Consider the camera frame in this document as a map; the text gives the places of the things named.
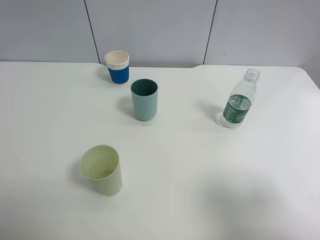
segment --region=plastic bottle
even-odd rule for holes
[[[260,72],[256,69],[246,71],[243,79],[233,88],[223,114],[215,120],[219,126],[235,129],[242,124],[256,98],[259,76]]]

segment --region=white table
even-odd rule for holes
[[[248,66],[130,68],[0,62],[0,239],[319,240],[320,91],[297,67],[257,66],[242,126],[222,111]],[[158,113],[133,117],[130,85],[158,83]],[[121,191],[99,194],[82,154],[110,145]]]

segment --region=green label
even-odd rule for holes
[[[223,111],[223,116],[230,123],[239,124],[245,119],[250,107],[251,101],[249,98],[235,94],[229,97],[229,101]]]

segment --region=plastic cup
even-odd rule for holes
[[[111,80],[116,85],[124,85],[129,81],[129,54],[125,51],[111,51],[104,57]]]
[[[157,114],[158,85],[150,79],[139,79],[131,85],[134,115],[142,121],[149,121]]]
[[[80,170],[103,195],[115,195],[122,187],[119,155],[111,146],[98,145],[86,151]]]

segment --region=blue cup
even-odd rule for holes
[[[111,80],[116,85],[124,85],[129,81],[129,54],[125,51],[111,51],[104,57]]]
[[[139,79],[131,85],[134,115],[149,121],[157,114],[158,85],[150,79]]]

